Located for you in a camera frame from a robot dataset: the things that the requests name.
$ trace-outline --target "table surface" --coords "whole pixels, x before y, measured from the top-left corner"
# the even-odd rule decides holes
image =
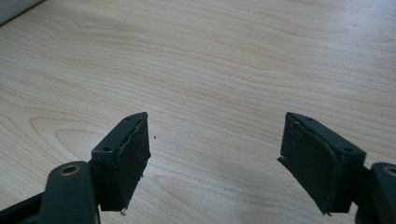
[[[354,223],[276,158],[288,111],[396,163],[396,1],[49,0],[0,28],[0,209],[148,112],[145,177],[103,223]]]

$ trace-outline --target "wooden table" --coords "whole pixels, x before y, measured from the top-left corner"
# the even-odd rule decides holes
[[[49,0],[0,28],[0,209],[147,111],[145,177],[103,223],[354,223],[276,158],[286,112],[396,163],[396,2]]]

